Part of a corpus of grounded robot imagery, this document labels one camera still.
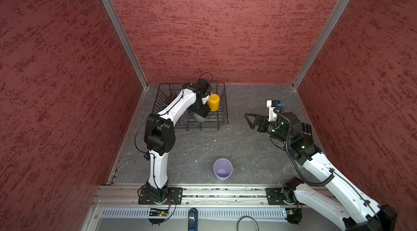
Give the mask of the lavender cup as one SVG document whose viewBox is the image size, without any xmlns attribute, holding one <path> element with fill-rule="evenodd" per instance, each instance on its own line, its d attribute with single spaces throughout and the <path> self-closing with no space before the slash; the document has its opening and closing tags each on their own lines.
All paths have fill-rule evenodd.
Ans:
<svg viewBox="0 0 417 231">
<path fill-rule="evenodd" d="M 233 173 L 233 165 L 231 161 L 225 158 L 220 158 L 215 161 L 213 171 L 219 181 L 227 180 Z"/>
</svg>

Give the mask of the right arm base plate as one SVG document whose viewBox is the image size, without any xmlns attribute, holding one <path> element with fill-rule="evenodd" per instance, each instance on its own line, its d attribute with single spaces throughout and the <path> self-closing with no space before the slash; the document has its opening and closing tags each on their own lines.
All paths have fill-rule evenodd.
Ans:
<svg viewBox="0 0 417 231">
<path fill-rule="evenodd" d="M 301 203 L 295 197 L 295 191 L 297 188 L 266 188 L 266 198 L 270 206 L 297 206 L 298 204 L 305 205 Z"/>
</svg>

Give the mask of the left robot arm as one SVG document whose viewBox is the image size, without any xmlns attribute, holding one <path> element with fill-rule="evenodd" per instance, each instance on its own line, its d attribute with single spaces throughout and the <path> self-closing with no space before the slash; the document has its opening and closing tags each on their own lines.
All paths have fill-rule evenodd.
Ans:
<svg viewBox="0 0 417 231">
<path fill-rule="evenodd" d="M 168 155 L 175 144 L 175 125 L 188 110 L 196 119 L 205 121 L 211 110 L 207 104 L 210 98 L 210 83 L 198 79 L 186 83 L 179 95 L 162 111 L 149 114 L 145 121 L 144 142 L 148 151 L 145 158 L 150 161 L 150 176 L 145 184 L 152 201 L 162 204 L 168 197 Z"/>
</svg>

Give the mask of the grey mug cream inside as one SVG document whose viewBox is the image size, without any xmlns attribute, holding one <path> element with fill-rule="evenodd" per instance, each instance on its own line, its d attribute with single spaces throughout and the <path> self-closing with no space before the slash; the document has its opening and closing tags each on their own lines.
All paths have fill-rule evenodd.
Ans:
<svg viewBox="0 0 417 231">
<path fill-rule="evenodd" d="M 196 113 L 193 113 L 193 116 L 198 123 L 203 123 L 203 122 L 206 121 L 206 118 L 204 118 L 204 117 L 202 117 L 202 116 L 200 116 Z"/>
</svg>

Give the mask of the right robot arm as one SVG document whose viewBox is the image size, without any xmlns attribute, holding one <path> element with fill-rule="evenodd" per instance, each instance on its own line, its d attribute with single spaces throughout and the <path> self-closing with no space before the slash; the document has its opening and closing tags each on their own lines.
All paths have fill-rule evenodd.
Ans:
<svg viewBox="0 0 417 231">
<path fill-rule="evenodd" d="M 252 129 L 284 144 L 297 177 L 282 186 L 289 205 L 304 204 L 333 222 L 342 231 L 392 231 L 397 212 L 380 205 L 348 180 L 314 143 L 312 128 L 291 113 L 276 107 L 272 117 L 245 114 Z"/>
</svg>

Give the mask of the yellow mug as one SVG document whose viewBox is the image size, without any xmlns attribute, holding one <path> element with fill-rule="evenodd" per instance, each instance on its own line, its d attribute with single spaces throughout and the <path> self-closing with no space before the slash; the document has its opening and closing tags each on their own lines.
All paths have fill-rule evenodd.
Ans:
<svg viewBox="0 0 417 231">
<path fill-rule="evenodd" d="M 217 94 L 211 93 L 208 101 L 208 106 L 210 107 L 212 112 L 218 111 L 220 107 L 220 97 Z"/>
</svg>

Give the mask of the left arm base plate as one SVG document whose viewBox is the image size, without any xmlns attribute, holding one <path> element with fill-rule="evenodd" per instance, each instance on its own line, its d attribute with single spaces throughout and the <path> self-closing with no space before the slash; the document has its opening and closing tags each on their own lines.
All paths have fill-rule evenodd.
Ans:
<svg viewBox="0 0 417 231">
<path fill-rule="evenodd" d="M 183 188 L 169 187 L 162 191 L 153 187 L 142 188 L 139 192 L 139 205 L 179 205 L 181 204 Z"/>
</svg>

